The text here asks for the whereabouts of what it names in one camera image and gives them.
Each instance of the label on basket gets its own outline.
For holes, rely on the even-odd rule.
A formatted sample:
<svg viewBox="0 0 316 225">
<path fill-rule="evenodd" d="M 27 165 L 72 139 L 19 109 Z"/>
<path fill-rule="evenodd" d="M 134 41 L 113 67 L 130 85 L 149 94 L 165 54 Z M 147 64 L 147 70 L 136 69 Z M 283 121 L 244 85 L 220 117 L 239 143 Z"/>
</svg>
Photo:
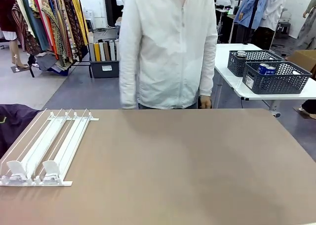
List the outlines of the label on basket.
<svg viewBox="0 0 316 225">
<path fill-rule="evenodd" d="M 112 66 L 102 66 L 102 70 L 103 71 L 111 71 L 112 70 Z"/>
<path fill-rule="evenodd" d="M 249 88 L 251 88 L 252 89 L 252 87 L 253 87 L 253 79 L 250 77 L 250 76 L 248 76 L 247 75 L 247 78 L 246 78 L 246 85 L 249 87 Z"/>
</svg>

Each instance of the gray plastic basket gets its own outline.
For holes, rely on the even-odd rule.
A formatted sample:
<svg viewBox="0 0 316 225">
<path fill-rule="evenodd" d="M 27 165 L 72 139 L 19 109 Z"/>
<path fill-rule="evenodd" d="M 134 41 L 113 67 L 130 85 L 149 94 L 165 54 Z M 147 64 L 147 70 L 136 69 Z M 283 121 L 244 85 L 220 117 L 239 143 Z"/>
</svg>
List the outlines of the gray plastic basket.
<svg viewBox="0 0 316 225">
<path fill-rule="evenodd" d="M 243 77 L 246 62 L 283 61 L 283 59 L 270 51 L 245 51 L 246 60 L 237 57 L 238 51 L 229 51 L 227 68 L 237 77 Z"/>
<path fill-rule="evenodd" d="M 258 73 L 262 62 L 247 62 L 242 82 L 255 94 L 299 94 L 312 75 L 291 62 L 265 62 L 276 68 L 275 75 Z"/>
</svg>

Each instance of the purple fabric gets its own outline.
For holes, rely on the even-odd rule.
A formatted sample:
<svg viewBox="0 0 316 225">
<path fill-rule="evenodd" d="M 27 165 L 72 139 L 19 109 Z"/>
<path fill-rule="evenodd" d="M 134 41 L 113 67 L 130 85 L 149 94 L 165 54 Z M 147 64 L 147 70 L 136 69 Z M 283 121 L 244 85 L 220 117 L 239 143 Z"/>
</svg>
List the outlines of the purple fabric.
<svg viewBox="0 0 316 225">
<path fill-rule="evenodd" d="M 39 112 L 25 105 L 0 104 L 0 158 Z"/>
</svg>

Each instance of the red garment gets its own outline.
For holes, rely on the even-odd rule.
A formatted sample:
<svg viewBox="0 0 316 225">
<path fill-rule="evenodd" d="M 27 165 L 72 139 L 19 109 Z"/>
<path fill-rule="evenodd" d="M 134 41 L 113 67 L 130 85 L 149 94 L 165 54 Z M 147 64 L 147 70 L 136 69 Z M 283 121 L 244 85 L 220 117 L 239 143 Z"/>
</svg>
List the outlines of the red garment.
<svg viewBox="0 0 316 225">
<path fill-rule="evenodd" d="M 15 22 L 11 13 L 15 0 L 0 0 L 0 28 L 2 31 L 15 32 Z"/>
</svg>

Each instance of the white table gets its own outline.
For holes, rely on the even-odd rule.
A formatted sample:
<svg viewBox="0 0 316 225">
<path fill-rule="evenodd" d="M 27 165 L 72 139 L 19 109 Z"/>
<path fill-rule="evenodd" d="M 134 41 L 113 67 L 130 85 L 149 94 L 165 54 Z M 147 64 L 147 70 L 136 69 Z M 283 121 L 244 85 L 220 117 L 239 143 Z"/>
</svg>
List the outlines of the white table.
<svg viewBox="0 0 316 225">
<path fill-rule="evenodd" d="M 241 97 L 242 100 L 262 100 L 270 108 L 272 112 L 276 112 L 277 116 L 278 108 L 281 100 L 306 100 L 316 99 L 316 81 L 309 78 L 303 91 L 300 94 L 255 94 L 253 93 L 243 82 L 242 77 L 236 77 L 230 70 L 228 70 L 228 59 L 230 50 L 261 50 L 253 44 L 217 44 L 216 57 L 215 57 L 215 69 L 220 74 L 220 79 L 217 83 L 215 92 L 214 108 L 218 108 L 221 90 L 223 86 L 223 80 L 232 88 L 232 90 Z"/>
</svg>

